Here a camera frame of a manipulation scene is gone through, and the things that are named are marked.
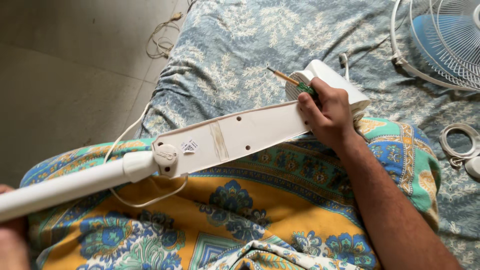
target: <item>grey floor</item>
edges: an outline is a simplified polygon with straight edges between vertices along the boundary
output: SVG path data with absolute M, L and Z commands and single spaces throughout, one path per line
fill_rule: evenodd
M 44 159 L 114 141 L 167 62 L 147 56 L 146 40 L 187 9 L 187 0 L 0 0 L 0 184 L 18 187 Z M 162 35 L 175 42 L 178 30 Z

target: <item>qr code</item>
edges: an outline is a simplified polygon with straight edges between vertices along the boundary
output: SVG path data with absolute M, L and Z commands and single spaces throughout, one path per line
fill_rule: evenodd
M 193 149 L 193 147 L 191 145 L 187 145 L 183 151 L 195 151 L 195 149 Z

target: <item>floral bedsheet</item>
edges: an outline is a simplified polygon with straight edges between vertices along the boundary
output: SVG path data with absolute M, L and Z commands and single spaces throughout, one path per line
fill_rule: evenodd
M 367 116 L 415 124 L 430 138 L 442 167 L 439 235 L 464 268 L 480 268 L 479 183 L 449 165 L 437 139 L 452 123 L 480 128 L 480 95 L 432 85 L 393 65 L 393 5 L 392 0 L 195 1 L 136 137 L 284 102 L 283 82 L 266 65 L 288 74 L 320 59 L 343 74 L 338 56 L 347 53 L 352 83 L 372 100 Z M 408 31 L 402 25 L 397 31 L 404 50 L 412 49 Z

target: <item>yellow patterned cloth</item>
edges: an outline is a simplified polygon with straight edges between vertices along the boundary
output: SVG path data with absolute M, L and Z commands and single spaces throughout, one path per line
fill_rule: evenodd
M 369 147 L 429 224 L 438 226 L 438 163 L 423 132 L 364 119 Z M 123 142 L 110 160 L 148 151 L 152 139 Z M 30 170 L 22 186 L 96 166 L 111 144 L 84 147 Z M 183 179 L 157 175 L 117 187 L 142 203 Z M 142 209 L 109 191 L 29 216 L 40 269 L 373 269 L 379 267 L 344 168 L 304 135 L 190 175 L 186 187 Z

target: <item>hand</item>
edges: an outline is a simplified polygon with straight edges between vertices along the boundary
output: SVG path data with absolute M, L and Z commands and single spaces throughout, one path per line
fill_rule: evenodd
M 0 194 L 13 191 L 0 184 Z M 29 269 L 25 217 L 0 223 L 0 265 L 2 269 Z
M 301 93 L 298 100 L 317 139 L 335 152 L 341 151 L 349 142 L 361 139 L 353 127 L 348 93 L 343 89 L 330 87 L 317 77 L 308 85 L 318 93 L 320 104 L 308 93 Z

